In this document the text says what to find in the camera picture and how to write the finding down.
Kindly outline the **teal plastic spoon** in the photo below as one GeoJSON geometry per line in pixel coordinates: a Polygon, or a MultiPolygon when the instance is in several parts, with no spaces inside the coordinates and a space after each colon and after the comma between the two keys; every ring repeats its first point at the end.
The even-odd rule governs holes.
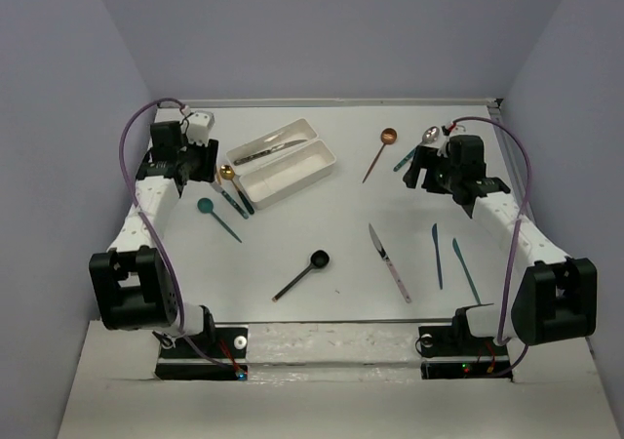
{"type": "Polygon", "coordinates": [[[197,201],[197,209],[200,213],[211,216],[235,241],[243,243],[238,234],[215,212],[215,205],[211,199],[200,198],[197,201]]]}

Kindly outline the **steel knife teal handle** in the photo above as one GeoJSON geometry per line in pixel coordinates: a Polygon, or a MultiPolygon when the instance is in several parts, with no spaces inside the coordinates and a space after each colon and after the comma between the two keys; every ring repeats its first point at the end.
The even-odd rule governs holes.
{"type": "Polygon", "coordinates": [[[238,202],[227,192],[223,189],[223,187],[216,181],[214,180],[211,183],[211,187],[214,191],[216,191],[223,199],[226,200],[226,202],[233,208],[236,210],[236,212],[244,219],[247,220],[249,218],[249,214],[247,213],[247,211],[242,208],[238,202]]]}

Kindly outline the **pink handled steak knife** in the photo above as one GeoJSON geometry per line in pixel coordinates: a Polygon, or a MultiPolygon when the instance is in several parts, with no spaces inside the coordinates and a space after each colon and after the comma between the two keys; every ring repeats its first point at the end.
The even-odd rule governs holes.
{"type": "Polygon", "coordinates": [[[392,260],[389,258],[389,255],[387,254],[383,244],[381,243],[376,231],[374,230],[372,224],[369,224],[369,233],[370,233],[370,239],[376,249],[376,251],[379,253],[381,259],[383,260],[383,262],[386,264],[390,274],[392,275],[392,278],[395,282],[395,284],[397,285],[399,292],[401,293],[404,301],[406,303],[411,303],[411,297],[410,297],[410,293],[408,291],[408,289],[406,288],[399,272],[397,271],[396,267],[394,266],[394,263],[392,262],[392,260]]]}

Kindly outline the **steel knife dark handle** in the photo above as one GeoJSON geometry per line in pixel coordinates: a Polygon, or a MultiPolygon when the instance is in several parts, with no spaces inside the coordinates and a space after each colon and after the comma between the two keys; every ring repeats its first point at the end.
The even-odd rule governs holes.
{"type": "Polygon", "coordinates": [[[236,159],[236,160],[234,160],[233,164],[235,166],[244,165],[244,164],[250,163],[252,161],[255,161],[257,159],[263,158],[265,156],[274,154],[276,152],[279,152],[279,151],[282,151],[282,150],[285,150],[285,149],[288,149],[288,148],[291,148],[291,147],[299,146],[299,145],[304,144],[306,142],[307,142],[307,140],[290,140],[290,141],[286,141],[286,142],[277,144],[275,146],[272,146],[272,147],[270,147],[268,149],[264,149],[264,150],[261,150],[259,152],[254,153],[254,154],[251,154],[249,156],[245,156],[243,158],[236,159]]]}

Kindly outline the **black measuring spoon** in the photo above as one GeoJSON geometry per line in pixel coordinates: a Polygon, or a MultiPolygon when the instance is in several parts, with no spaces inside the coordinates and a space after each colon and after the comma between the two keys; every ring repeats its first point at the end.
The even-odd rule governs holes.
{"type": "Polygon", "coordinates": [[[309,258],[309,262],[307,266],[301,270],[291,282],[289,282],[283,289],[281,289],[276,295],[273,296],[272,301],[277,302],[281,299],[287,292],[289,292],[302,278],[304,278],[308,273],[313,270],[320,270],[325,268],[331,258],[329,254],[324,250],[315,251],[309,258]]]}

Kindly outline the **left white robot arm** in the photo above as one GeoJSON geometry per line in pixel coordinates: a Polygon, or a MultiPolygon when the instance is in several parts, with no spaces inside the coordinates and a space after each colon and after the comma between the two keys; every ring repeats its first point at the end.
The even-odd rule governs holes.
{"type": "Polygon", "coordinates": [[[199,111],[181,121],[151,125],[150,147],[130,181],[132,206],[109,248],[89,262],[106,329],[181,337],[196,356],[215,347],[214,318],[204,305],[183,301],[173,264],[162,253],[162,239],[185,186],[215,180],[214,121],[210,112],[199,111]]]}

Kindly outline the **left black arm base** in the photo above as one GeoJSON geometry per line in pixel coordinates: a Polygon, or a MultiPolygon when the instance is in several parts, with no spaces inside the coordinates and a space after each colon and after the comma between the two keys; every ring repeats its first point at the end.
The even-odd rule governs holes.
{"type": "Polygon", "coordinates": [[[160,380],[245,381],[248,379],[249,327],[217,325],[215,339],[192,336],[189,340],[159,332],[152,336],[160,346],[154,375],[160,380]]]}

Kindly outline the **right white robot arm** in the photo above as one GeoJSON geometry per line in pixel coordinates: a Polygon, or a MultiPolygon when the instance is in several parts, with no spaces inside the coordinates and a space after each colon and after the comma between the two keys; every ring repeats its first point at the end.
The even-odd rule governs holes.
{"type": "Polygon", "coordinates": [[[485,337],[534,346],[595,332],[597,268],[555,245],[522,211],[507,184],[488,177],[480,137],[455,135],[418,145],[403,181],[409,188],[450,195],[489,233],[509,266],[501,302],[469,309],[467,320],[449,328],[456,351],[470,353],[485,337]]]}

